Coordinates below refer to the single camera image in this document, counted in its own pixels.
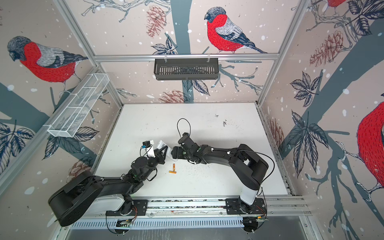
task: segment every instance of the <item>red bird breast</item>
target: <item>red bird breast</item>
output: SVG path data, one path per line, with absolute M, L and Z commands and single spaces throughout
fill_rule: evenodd
M 212 45 L 214 45 L 220 51 L 236 51 L 243 45 L 225 40 L 224 38 L 220 37 L 220 35 L 216 32 L 216 28 L 224 26 L 226 22 L 227 15 L 224 14 L 218 15 L 212 23 L 207 22 L 208 39 L 212 43 Z
M 64 82 L 70 78 L 76 66 L 76 63 L 70 63 L 58 68 L 45 68 L 39 66 L 37 61 L 41 57 L 41 52 L 37 44 L 28 43 L 24 47 L 26 61 L 20 61 L 26 66 L 36 77 L 47 82 Z
M 369 113 L 358 128 L 359 156 L 377 181 L 384 186 L 384 102 Z

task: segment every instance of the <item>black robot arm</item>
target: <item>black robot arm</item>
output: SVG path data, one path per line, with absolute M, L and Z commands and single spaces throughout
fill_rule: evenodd
M 130 195 L 143 186 L 152 171 L 157 172 L 158 164 L 165 163 L 167 149 L 167 146 L 155 149 L 155 157 L 137 158 L 131 164 L 132 169 L 121 177 L 99 177 L 88 171 L 81 173 L 48 200 L 60 225 L 64 227 L 76 222 L 96 198 L 106 195 L 123 195 L 125 202 L 118 211 L 121 215 L 129 213 L 132 209 Z
M 230 166 L 241 182 L 252 190 L 259 190 L 268 170 L 267 162 L 245 144 L 230 149 L 198 146 L 188 133 L 184 133 L 178 143 L 180 147 L 172 150 L 174 159 L 186 159 L 195 164 L 217 163 Z

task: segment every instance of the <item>metal vent grille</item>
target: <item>metal vent grille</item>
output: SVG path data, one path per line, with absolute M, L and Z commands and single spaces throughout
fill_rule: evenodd
M 157 80 L 213 80 L 218 78 L 218 59 L 156 59 L 154 73 Z
M 122 218 L 107 219 L 108 227 L 113 229 L 164 229 L 164 228 L 212 228 L 244 227 L 242 217 L 196 217 L 196 218 L 138 218 L 127 227 L 116 227 Z M 104 229 L 105 218 L 79 219 L 71 229 Z

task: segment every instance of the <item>pine cone illustration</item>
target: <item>pine cone illustration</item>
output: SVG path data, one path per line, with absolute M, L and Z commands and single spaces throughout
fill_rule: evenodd
M 332 62 L 336 55 L 343 47 L 343 34 L 340 31 L 335 31 L 324 39 L 324 43 L 316 48 L 314 54 L 310 57 L 310 65 L 315 64 L 316 67 L 326 62 Z
M 158 6 L 150 6 L 147 11 L 147 34 L 153 38 L 156 35 L 159 35 L 161 30 L 164 29 L 166 24 L 166 14 Z
M 171 92 L 163 92 L 161 94 L 161 98 L 159 98 L 160 102 L 163 103 L 183 103 L 189 101 L 187 96 L 178 90 L 172 90 Z
M 70 182 L 73 178 L 77 177 L 80 173 L 90 171 L 93 165 L 93 158 L 84 157 L 76 162 L 69 170 L 67 182 Z
M 284 142 L 284 133 L 281 126 L 276 122 L 276 118 L 275 121 L 269 119 L 269 128 L 271 129 L 273 139 L 275 140 L 275 143 L 281 152 L 282 143 Z

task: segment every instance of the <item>black wire basket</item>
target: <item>black wire basket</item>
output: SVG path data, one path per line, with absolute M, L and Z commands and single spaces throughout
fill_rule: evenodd
M 215 80 L 218 78 L 218 59 L 178 58 L 155 59 L 157 80 Z

